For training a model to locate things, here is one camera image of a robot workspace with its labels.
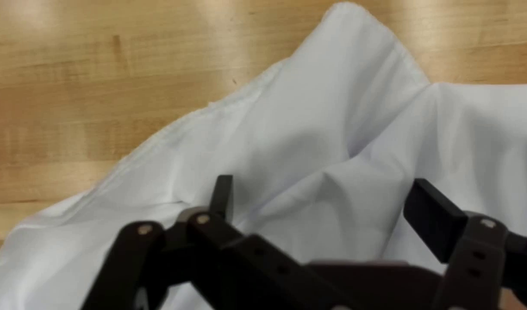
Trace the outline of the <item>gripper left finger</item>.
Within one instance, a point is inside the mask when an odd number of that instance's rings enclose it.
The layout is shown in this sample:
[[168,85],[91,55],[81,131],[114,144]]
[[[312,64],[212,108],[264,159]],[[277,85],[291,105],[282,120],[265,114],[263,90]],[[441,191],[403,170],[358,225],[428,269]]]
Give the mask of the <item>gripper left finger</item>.
[[228,222],[232,175],[220,175],[209,206],[182,211],[170,228],[126,224],[81,310],[162,310],[173,286],[189,283],[214,310],[334,310],[346,298],[255,234]]

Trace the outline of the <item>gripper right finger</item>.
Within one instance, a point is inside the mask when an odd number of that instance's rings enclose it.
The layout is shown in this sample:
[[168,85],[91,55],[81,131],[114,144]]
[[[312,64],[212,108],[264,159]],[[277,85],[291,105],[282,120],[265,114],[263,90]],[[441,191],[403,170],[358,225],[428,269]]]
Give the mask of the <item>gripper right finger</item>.
[[507,288],[527,307],[527,237],[495,218],[463,211],[428,180],[414,180],[403,216],[446,265],[432,310],[499,310]]

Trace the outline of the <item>white cloth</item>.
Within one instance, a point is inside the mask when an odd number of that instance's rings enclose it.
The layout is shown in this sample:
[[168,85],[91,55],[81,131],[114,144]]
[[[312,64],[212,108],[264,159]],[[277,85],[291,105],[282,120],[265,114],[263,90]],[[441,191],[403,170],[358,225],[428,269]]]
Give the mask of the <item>white cloth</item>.
[[119,230],[169,227],[234,176],[233,224],[297,261],[445,266],[402,217],[414,178],[527,234],[527,84],[431,82],[354,3],[290,57],[143,141],[92,188],[17,224],[0,310],[79,310]]

